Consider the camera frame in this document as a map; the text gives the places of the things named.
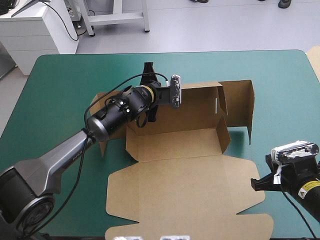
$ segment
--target green table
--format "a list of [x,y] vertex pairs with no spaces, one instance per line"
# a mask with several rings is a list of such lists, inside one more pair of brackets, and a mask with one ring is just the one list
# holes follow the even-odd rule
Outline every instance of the green table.
[[[271,148],[296,140],[320,144],[320,84],[302,51],[48,55],[36,62],[0,138],[0,169],[38,157],[75,134],[84,126],[83,112],[95,94],[141,73],[144,62],[154,62],[156,72],[166,76],[181,75],[184,83],[251,79],[252,144],[245,128],[231,128],[225,154],[253,160],[261,176],[269,173],[265,154]],[[78,189],[44,231],[53,236],[103,236],[111,226],[132,223],[108,215],[105,207],[108,175],[134,163],[124,139],[109,142],[104,157],[98,144],[89,149]],[[56,206],[69,193],[77,170],[74,164],[64,173]],[[303,212],[320,236],[318,222]],[[274,238],[310,236],[279,192],[266,192],[263,203],[244,211],[252,213],[273,217]]]

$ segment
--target yellow label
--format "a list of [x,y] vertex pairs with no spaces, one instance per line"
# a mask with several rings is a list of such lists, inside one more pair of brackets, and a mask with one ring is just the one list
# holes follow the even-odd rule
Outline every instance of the yellow label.
[[320,186],[320,181],[309,181],[305,185],[303,185],[302,188],[309,192],[311,189],[318,186]]
[[320,181],[309,181],[307,182],[305,185],[303,185],[299,192],[298,192],[298,196],[302,199],[305,199],[307,193],[315,188],[315,187],[320,187]]

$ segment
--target white drawer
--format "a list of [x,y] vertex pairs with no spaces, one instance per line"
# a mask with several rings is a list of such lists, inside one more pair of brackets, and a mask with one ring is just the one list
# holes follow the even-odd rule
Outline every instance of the white drawer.
[[56,50],[51,36],[0,36],[7,51]]
[[0,21],[0,37],[50,35],[43,20]]
[[17,66],[24,75],[29,75],[38,57],[59,54],[58,50],[9,51]]

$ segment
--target gray floor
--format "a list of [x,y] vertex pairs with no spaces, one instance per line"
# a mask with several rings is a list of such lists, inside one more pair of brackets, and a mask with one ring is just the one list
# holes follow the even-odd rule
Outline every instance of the gray floor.
[[[123,0],[123,10],[141,9],[140,0]],[[110,0],[87,0],[97,14],[109,13]],[[78,54],[309,50],[320,45],[320,0],[149,0],[151,31],[142,23],[96,26],[95,37],[81,36]],[[0,80],[0,135],[27,77],[15,69]]]

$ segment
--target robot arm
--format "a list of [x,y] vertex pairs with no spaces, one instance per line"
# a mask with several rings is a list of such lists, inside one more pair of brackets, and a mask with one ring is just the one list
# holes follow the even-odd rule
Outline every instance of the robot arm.
[[[154,73],[152,63],[144,72]],[[62,173],[96,141],[108,140],[121,126],[136,120],[139,127],[156,121],[159,104],[178,108],[181,78],[161,86],[155,74],[143,75],[140,86],[126,87],[110,97],[81,130],[39,158],[23,160],[0,173],[0,239],[18,240],[35,229],[53,210],[54,194],[61,191]],[[146,113],[141,124],[139,117]]]
[[288,192],[320,222],[320,169],[316,161],[319,147],[297,141],[275,147],[265,161],[271,173],[260,180],[251,179],[255,191]]

